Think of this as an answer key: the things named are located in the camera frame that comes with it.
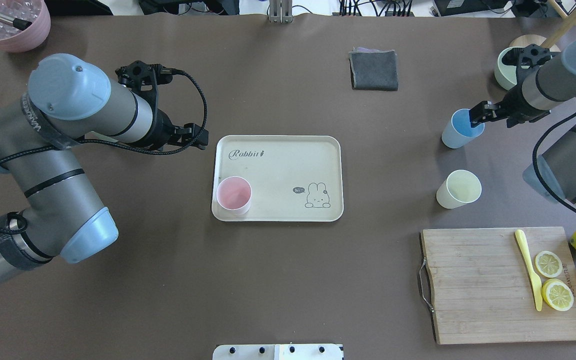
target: yellow knife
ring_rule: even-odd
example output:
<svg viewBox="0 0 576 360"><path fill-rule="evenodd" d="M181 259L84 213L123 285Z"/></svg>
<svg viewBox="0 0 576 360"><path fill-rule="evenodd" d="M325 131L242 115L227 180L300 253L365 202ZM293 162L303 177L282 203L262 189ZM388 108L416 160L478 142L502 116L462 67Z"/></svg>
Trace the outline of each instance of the yellow knife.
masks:
<svg viewBox="0 0 576 360"><path fill-rule="evenodd" d="M544 302L544 299L542 299L542 279L537 275L535 269L533 269L533 260L530 258L526 233L520 228L514 232L514 237L517 239L517 244L521 251L521 257L523 258L523 262L526 264L526 269L528 270L528 277L530 278L530 285L532 287L532 296L534 296L534 307L538 312L541 312L542 303Z"/></svg>

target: lemon slice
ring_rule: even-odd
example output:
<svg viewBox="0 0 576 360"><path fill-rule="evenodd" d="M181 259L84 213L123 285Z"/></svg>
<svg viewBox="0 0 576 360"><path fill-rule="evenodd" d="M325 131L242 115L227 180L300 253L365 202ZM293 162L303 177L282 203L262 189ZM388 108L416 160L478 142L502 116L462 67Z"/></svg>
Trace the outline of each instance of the lemon slice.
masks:
<svg viewBox="0 0 576 360"><path fill-rule="evenodd" d="M542 251L534 257L534 264L537 271L546 278L557 278L562 271L562 260L550 251Z"/></svg>
<svg viewBox="0 0 576 360"><path fill-rule="evenodd" d="M572 291L558 278L549 278L543 283L541 296L548 306L559 312L569 310L574 302Z"/></svg>

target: pink bucket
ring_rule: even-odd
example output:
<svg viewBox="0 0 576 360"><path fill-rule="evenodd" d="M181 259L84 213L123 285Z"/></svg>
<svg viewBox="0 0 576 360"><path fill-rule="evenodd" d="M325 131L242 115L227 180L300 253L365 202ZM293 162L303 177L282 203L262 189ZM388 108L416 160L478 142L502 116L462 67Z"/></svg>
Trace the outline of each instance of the pink bucket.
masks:
<svg viewBox="0 0 576 360"><path fill-rule="evenodd" d="M40 0L40 2L39 16L34 19L32 25L9 38L0 39L0 50L9 53L22 53L38 47L48 38L50 14L44 0Z"/></svg>

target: cutting board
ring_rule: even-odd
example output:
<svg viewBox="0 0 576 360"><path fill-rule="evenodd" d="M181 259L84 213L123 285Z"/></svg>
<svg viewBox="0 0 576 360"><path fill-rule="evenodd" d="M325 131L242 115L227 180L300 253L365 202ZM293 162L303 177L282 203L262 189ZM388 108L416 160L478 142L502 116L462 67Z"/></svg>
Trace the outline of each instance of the cutting board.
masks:
<svg viewBox="0 0 576 360"><path fill-rule="evenodd" d="M562 227L524 227L534 260L552 251L564 270L573 307L535 310L517 228L438 228L421 234L437 344L576 340L576 269Z"/></svg>

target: brown table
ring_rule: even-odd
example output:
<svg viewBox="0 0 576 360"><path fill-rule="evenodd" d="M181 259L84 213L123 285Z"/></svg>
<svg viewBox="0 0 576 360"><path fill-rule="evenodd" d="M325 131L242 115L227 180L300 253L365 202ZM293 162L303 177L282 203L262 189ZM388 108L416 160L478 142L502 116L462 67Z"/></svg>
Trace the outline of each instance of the brown table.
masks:
<svg viewBox="0 0 576 360"><path fill-rule="evenodd" d="M99 145L75 152L119 228L77 265L0 285L0 359L210 359L217 344L333 342L347 359L576 358L576 342L439 346L418 292L425 228L564 226L576 215L521 173L550 118L501 122L465 148L441 132L455 109L500 100L492 71L522 34L552 20L302 15L56 18L48 42L0 51L0 106L17 101L43 57L67 52L112 75L135 60L192 74L208 98L211 146L149 157ZM560 44L576 39L576 29ZM354 46L394 49L399 90L357 91ZM182 78L162 88L173 122L197 122ZM229 134L331 135L342 147L345 212L333 223L224 223L210 211L215 144ZM481 198L445 210L435 191L455 169ZM27 205L0 175L0 214Z"/></svg>

